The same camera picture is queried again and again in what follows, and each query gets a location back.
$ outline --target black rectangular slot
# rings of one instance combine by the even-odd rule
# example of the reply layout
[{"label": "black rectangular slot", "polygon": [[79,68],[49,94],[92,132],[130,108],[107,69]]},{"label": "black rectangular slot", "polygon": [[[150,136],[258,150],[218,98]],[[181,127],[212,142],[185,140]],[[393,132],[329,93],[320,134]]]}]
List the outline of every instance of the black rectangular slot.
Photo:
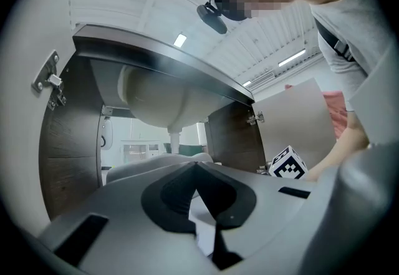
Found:
[{"label": "black rectangular slot", "polygon": [[107,222],[107,218],[98,215],[90,215],[56,249],[55,255],[73,266],[78,266]]},{"label": "black rectangular slot", "polygon": [[302,191],[302,190],[297,190],[296,188],[289,188],[289,187],[283,187],[279,190],[279,192],[296,196],[297,198],[307,198],[310,195],[309,191]]}]

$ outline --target person's arm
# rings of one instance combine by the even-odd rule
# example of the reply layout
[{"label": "person's arm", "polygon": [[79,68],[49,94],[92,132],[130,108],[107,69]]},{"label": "person's arm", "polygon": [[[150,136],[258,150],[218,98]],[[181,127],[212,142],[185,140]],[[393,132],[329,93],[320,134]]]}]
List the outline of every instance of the person's arm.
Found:
[{"label": "person's arm", "polygon": [[355,112],[348,112],[347,127],[331,149],[330,153],[306,175],[306,180],[317,181],[320,174],[329,166],[339,165],[345,158],[363,150],[368,145],[368,138]]}]

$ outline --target white t-shirt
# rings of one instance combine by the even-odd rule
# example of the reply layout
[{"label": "white t-shirt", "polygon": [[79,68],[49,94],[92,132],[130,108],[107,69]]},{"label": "white t-shirt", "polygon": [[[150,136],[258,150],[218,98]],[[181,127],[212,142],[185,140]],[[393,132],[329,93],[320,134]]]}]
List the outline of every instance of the white t-shirt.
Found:
[{"label": "white t-shirt", "polygon": [[319,47],[342,85],[345,104],[377,65],[394,35],[377,0],[339,0],[310,6],[314,17],[344,44],[355,62],[340,57],[319,34]]}]

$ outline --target cube with marker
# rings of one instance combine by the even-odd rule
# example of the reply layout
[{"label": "cube with marker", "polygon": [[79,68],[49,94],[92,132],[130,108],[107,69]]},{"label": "cube with marker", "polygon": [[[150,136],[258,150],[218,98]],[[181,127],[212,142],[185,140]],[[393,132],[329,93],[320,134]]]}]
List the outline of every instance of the cube with marker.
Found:
[{"label": "cube with marker", "polygon": [[307,173],[305,162],[289,145],[273,158],[269,169],[271,176],[300,179]]}]

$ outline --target black headset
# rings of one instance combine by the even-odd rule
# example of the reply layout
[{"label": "black headset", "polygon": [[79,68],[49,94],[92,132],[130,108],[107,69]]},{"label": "black headset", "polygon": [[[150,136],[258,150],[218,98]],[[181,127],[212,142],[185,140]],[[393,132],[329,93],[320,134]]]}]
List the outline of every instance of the black headset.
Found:
[{"label": "black headset", "polygon": [[220,18],[224,15],[226,18],[234,21],[243,21],[246,19],[243,8],[238,8],[236,0],[213,0],[215,6],[208,0],[206,4],[197,7],[197,13],[201,20],[209,27],[220,34],[227,32],[227,27]]}]

